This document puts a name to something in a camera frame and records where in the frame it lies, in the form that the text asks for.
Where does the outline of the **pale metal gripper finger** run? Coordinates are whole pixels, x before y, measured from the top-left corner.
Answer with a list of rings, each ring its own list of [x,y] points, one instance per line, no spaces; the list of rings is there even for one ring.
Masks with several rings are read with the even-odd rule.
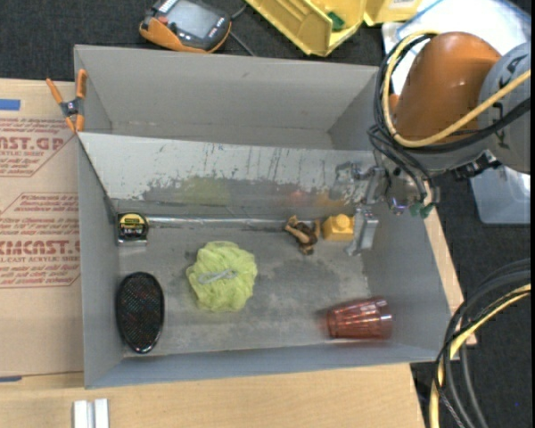
[[[377,216],[367,208],[356,208],[354,215],[353,239],[344,249],[348,256],[359,255],[372,249],[375,232],[379,225]]]
[[[345,162],[335,168],[336,182],[363,182],[371,177],[371,169],[363,169],[359,163]]]

